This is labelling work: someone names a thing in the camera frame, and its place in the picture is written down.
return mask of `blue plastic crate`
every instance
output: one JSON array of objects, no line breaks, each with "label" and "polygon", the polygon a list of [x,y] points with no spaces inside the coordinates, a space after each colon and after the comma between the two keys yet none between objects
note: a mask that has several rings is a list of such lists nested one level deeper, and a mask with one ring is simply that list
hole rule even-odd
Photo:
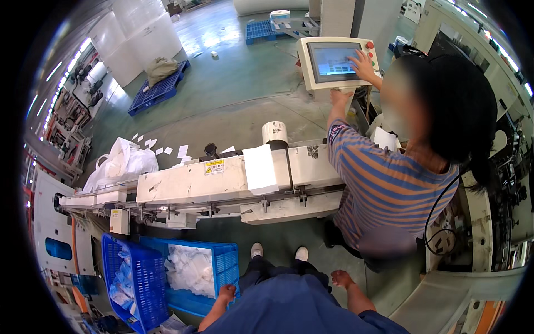
[{"label": "blue plastic crate", "polygon": [[184,60],[178,64],[178,70],[175,73],[156,83],[148,91],[143,92],[143,88],[148,85],[148,80],[145,80],[137,91],[137,94],[133,98],[132,104],[128,109],[130,116],[138,114],[154,104],[163,102],[176,95],[176,86],[178,85],[178,82],[184,78],[184,71],[189,66],[189,60]]},{"label": "blue plastic crate", "polygon": [[[169,244],[207,248],[211,250],[211,262],[213,265],[213,280],[215,283],[215,298],[219,295],[219,289],[225,284],[236,286],[235,297],[239,298],[239,266],[236,244],[209,243],[199,241],[185,241],[176,239],[161,239],[141,237],[139,242],[147,247],[158,250],[165,258],[169,255]],[[166,284],[165,297],[170,307],[177,308],[197,316],[206,316],[215,303],[215,299],[206,296],[198,296],[190,290],[174,290]]]},{"label": "blue plastic crate", "polygon": [[245,42],[247,45],[253,44],[259,38],[267,38],[268,41],[275,41],[276,36],[285,35],[285,33],[276,33],[272,30],[271,21],[258,21],[247,23]]},{"label": "blue plastic crate", "polygon": [[113,311],[122,321],[138,333],[147,333],[158,327],[169,318],[167,302],[165,301],[165,266],[160,252],[124,240],[118,240],[110,234],[102,236],[102,257],[104,260],[104,280],[106,289],[113,283],[115,272],[119,270],[123,259],[119,257],[122,248],[130,252],[134,295],[139,320],[135,319],[128,310],[109,299]]}]

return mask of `concrete floor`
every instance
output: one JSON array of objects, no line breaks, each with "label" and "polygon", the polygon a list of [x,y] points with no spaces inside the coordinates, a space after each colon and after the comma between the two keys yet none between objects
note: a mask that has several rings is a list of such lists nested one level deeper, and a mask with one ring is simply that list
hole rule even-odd
[{"label": "concrete floor", "polygon": [[[303,14],[292,12],[295,16]],[[157,156],[160,169],[180,162],[176,157],[180,145],[188,144],[187,154],[194,158],[203,155],[208,143],[215,143],[221,150],[259,146],[261,127],[272,120],[286,124],[292,142],[326,136],[329,105],[317,104],[309,97],[296,72],[295,59],[275,48],[275,42],[245,44],[246,23],[251,19],[265,20],[267,13],[238,18],[232,2],[220,0],[180,16],[175,30],[184,48],[175,59],[188,58],[191,67],[185,71],[177,95],[131,117],[128,107],[146,73],[124,89],[112,81],[104,89],[105,101],[97,116],[86,127],[93,143],[78,186],[83,186],[94,170],[95,160],[109,151],[118,136],[131,139],[138,133],[144,139],[158,139],[154,150],[173,147],[171,155]],[[282,50],[296,54],[295,39],[282,37],[276,43]],[[217,51],[219,58],[213,59],[211,51]],[[193,58],[199,52],[203,54]],[[263,226],[250,226],[239,219],[206,219],[198,223],[196,230],[182,233],[147,228],[147,234],[237,243],[241,274],[254,242],[263,244],[265,257],[277,266],[288,265],[295,250],[304,245],[310,251],[309,261],[319,270],[327,274],[336,269],[348,271],[386,316],[417,286],[424,260],[415,259],[401,270],[375,274],[345,249],[327,249],[322,226],[323,222],[317,219]],[[334,288],[333,294],[346,307],[345,292]],[[186,323],[200,322],[198,317],[176,313]]]}]

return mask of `hand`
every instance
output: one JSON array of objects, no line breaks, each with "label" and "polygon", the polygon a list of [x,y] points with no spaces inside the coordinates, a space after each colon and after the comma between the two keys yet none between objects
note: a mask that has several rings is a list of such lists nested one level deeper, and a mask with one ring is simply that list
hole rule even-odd
[{"label": "hand", "polygon": [[332,284],[336,286],[342,286],[346,290],[351,284],[355,284],[348,272],[344,270],[333,271],[330,276],[332,276]]},{"label": "hand", "polygon": [[356,75],[365,81],[371,82],[375,77],[373,65],[371,65],[371,59],[362,52],[362,50],[356,49],[358,58],[348,57],[351,62],[356,65],[350,65],[352,70],[356,72]]},{"label": "hand", "polygon": [[330,101],[332,102],[332,105],[342,105],[343,109],[347,105],[347,102],[349,101],[349,98],[354,95],[354,92],[350,91],[346,94],[343,94],[342,92],[331,89],[330,90]]},{"label": "hand", "polygon": [[225,305],[228,305],[234,299],[234,295],[235,286],[226,284],[221,286],[219,289],[219,297],[217,297],[217,300],[221,300],[225,303]]}]

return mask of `yellow warning sticker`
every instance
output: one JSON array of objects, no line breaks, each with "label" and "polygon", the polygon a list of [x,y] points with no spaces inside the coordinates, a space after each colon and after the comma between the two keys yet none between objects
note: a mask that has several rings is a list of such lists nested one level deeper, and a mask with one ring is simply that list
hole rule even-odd
[{"label": "yellow warning sticker", "polygon": [[224,160],[210,161],[204,164],[206,175],[224,173]]}]

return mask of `striped shirt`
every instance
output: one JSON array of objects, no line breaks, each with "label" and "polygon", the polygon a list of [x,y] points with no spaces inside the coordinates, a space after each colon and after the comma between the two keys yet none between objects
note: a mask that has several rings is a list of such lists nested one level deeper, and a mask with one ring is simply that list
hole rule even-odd
[{"label": "striped shirt", "polygon": [[[354,249],[364,233],[383,225],[422,237],[434,202],[458,175],[456,165],[436,174],[399,152],[385,151],[340,119],[328,130],[328,159],[347,185],[334,223]],[[458,180],[443,194],[430,222],[447,206],[457,187]]]}]

